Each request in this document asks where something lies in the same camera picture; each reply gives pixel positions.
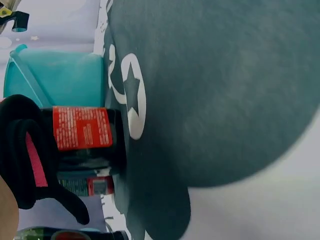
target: star logo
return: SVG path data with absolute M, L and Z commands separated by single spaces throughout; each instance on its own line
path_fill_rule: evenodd
M 124 90 L 126 94 L 126 104 L 128 111 L 133 108 L 139 115 L 138 96 L 140 80 L 135 78 L 132 66 L 129 67 L 128 77 L 124 82 Z

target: green bottle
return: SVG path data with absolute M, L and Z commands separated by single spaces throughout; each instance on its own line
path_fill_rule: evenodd
M 37 226 L 18 231 L 13 240 L 129 240 L 129 238 L 125 231 L 105 233 Z

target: yellow object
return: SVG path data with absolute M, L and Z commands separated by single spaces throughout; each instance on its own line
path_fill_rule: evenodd
M 10 16 L 13 12 L 6 7 L 0 8 L 0 18 Z

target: white star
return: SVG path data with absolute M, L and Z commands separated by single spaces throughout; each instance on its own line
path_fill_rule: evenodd
M 38 36 L 31 36 L 31 40 L 36 41 L 36 40 L 38 40 L 38 39 L 39 39 L 39 37 L 38 37 Z

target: printed logo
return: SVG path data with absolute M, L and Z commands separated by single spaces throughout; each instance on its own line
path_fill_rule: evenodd
M 121 94 L 111 80 L 116 62 L 116 48 L 113 44 L 109 48 L 109 60 L 111 63 L 108 67 L 108 86 L 113 90 L 117 102 L 126 105 L 130 137 L 139 140 L 145 128 L 147 115 L 146 89 L 139 61 L 133 53 L 129 53 L 122 59 L 124 94 Z

